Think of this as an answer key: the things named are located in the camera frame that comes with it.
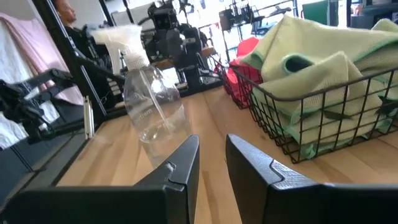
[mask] white spray nozzle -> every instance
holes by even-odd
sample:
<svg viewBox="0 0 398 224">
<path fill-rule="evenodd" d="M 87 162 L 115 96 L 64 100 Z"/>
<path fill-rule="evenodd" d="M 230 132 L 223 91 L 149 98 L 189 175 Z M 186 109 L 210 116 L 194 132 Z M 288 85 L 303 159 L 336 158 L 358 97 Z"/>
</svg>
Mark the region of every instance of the white spray nozzle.
<svg viewBox="0 0 398 224">
<path fill-rule="evenodd" d="M 97 44 L 104 44 L 111 56 L 113 73 L 122 69 L 120 51 L 126 55 L 144 51 L 141 44 L 141 26 L 134 24 L 96 30 L 92 33 Z"/>
</svg>

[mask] black cable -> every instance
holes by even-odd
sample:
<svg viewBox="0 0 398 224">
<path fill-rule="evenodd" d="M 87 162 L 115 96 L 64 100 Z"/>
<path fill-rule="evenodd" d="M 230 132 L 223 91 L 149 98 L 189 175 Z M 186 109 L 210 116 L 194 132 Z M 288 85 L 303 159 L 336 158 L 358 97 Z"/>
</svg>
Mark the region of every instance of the black cable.
<svg viewBox="0 0 398 224">
<path fill-rule="evenodd" d="M 13 151 L 13 153 L 18 157 L 18 159 L 20 160 L 20 162 L 25 166 L 25 168 L 29 171 L 29 172 L 34 172 L 33 167 L 29 164 L 29 162 L 25 159 L 25 157 L 21 154 L 21 152 L 18 151 L 18 149 L 16 149 L 14 146 L 11 147 L 11 150 Z"/>
</svg>

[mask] spray bottle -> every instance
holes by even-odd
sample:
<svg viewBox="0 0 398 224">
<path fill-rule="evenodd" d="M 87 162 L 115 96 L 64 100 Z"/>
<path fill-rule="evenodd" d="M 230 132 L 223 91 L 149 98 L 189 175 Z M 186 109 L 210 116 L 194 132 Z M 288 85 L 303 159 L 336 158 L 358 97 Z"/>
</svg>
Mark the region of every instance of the spray bottle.
<svg viewBox="0 0 398 224">
<path fill-rule="evenodd" d="M 150 65 L 141 44 L 141 29 L 132 24 L 103 32 L 107 33 L 107 47 L 126 53 L 124 61 L 129 71 L 124 84 L 124 102 L 155 169 L 191 135 L 191 128 L 174 83 Z"/>
<path fill-rule="evenodd" d="M 141 44 L 141 29 L 130 25 L 96 30 L 92 36 L 97 44 L 104 44 L 108 49 L 114 74 L 119 74 L 122 69 L 120 53 L 128 54 L 130 47 L 138 42 Z"/>
</svg>

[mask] white cloth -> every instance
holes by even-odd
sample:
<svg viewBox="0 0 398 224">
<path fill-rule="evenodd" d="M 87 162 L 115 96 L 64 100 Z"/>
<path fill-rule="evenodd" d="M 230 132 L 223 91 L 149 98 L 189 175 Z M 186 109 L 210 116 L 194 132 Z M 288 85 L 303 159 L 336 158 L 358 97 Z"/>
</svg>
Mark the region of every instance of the white cloth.
<svg viewBox="0 0 398 224">
<path fill-rule="evenodd" d="M 3 21 L 0 21 L 0 79 L 7 83 L 16 83 L 34 77 L 29 64 L 21 55 L 16 41 Z M 39 93 L 36 88 L 29 96 Z M 40 106 L 45 113 L 44 119 L 49 123 L 59 118 L 51 102 Z M 28 136 L 21 124 L 6 119 L 0 112 L 0 147 L 6 149 Z"/>
</svg>

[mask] folded towel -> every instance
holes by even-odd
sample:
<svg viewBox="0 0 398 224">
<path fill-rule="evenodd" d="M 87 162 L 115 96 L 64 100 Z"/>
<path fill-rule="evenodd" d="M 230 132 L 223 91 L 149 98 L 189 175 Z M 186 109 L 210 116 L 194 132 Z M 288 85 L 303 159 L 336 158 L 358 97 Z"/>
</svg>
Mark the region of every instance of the folded towel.
<svg viewBox="0 0 398 224">
<path fill-rule="evenodd" d="M 302 155 L 311 158 L 354 136 L 366 138 L 374 128 L 387 131 L 391 119 L 378 110 L 391 74 L 372 79 L 369 87 L 364 80 L 325 96 L 304 96 L 393 69 L 397 54 L 398 26 L 391 21 L 381 20 L 373 30 L 337 29 L 285 16 L 243 61 L 261 70 L 265 83 L 260 87 L 279 98 L 273 101 L 258 89 L 252 91 L 257 113 L 276 122 L 269 131 L 294 138 Z M 398 83 L 398 77 L 392 82 Z M 395 89 L 389 100 L 398 100 Z"/>
<path fill-rule="evenodd" d="M 269 73 L 270 69 L 280 67 L 286 57 L 301 56 L 302 63 L 306 60 L 317 63 L 342 51 L 360 71 L 381 71 L 396 65 L 395 58 L 391 57 L 394 52 L 391 44 L 398 41 L 398 34 L 394 33 L 397 29 L 397 25 L 387 19 L 380 20 L 373 30 L 363 30 L 339 29 L 285 15 L 243 62 L 261 70 L 265 80 L 273 80 L 282 74 Z"/>
</svg>

